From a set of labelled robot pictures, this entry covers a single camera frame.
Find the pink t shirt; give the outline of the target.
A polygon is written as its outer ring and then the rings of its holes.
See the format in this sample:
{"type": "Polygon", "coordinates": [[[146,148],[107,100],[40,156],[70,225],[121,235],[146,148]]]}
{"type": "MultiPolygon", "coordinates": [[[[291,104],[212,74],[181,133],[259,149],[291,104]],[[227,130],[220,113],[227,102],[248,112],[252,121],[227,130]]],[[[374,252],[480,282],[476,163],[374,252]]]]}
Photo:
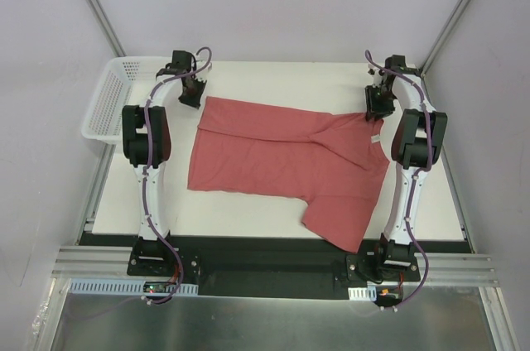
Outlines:
{"type": "Polygon", "coordinates": [[[302,224],[356,253],[388,171],[383,121],[208,97],[187,185],[306,202],[302,224]]]}

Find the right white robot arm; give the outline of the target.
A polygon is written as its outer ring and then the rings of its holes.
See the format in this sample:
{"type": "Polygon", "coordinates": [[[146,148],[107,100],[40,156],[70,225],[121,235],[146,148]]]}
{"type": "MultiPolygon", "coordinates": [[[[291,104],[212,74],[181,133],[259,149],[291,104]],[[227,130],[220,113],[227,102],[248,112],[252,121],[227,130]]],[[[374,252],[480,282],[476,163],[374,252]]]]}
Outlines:
{"type": "Polygon", "coordinates": [[[441,154],[448,117],[436,110],[422,87],[419,70],[403,55],[377,64],[364,52],[373,83],[365,88],[367,122],[389,117],[395,106],[402,116],[391,145],[396,182],[391,212],[375,250],[364,252],[356,268],[359,277],[381,283],[399,281],[417,264],[421,250],[414,235],[423,183],[441,154]]]}

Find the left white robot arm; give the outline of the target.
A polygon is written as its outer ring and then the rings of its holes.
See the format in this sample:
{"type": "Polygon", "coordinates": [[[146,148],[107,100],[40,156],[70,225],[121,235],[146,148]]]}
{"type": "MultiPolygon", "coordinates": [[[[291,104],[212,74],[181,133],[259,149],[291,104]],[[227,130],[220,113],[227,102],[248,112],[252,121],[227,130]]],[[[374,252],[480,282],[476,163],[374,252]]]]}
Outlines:
{"type": "Polygon", "coordinates": [[[183,277],[183,264],[170,245],[163,201],[166,163],[171,156],[171,134],[166,99],[181,86],[178,102],[198,109],[211,70],[212,50],[196,53],[175,50],[171,61],[160,68],[154,85],[141,103],[122,109],[123,154],[132,166],[140,196],[139,231],[133,245],[128,275],[168,276],[171,285],[183,277]]]}

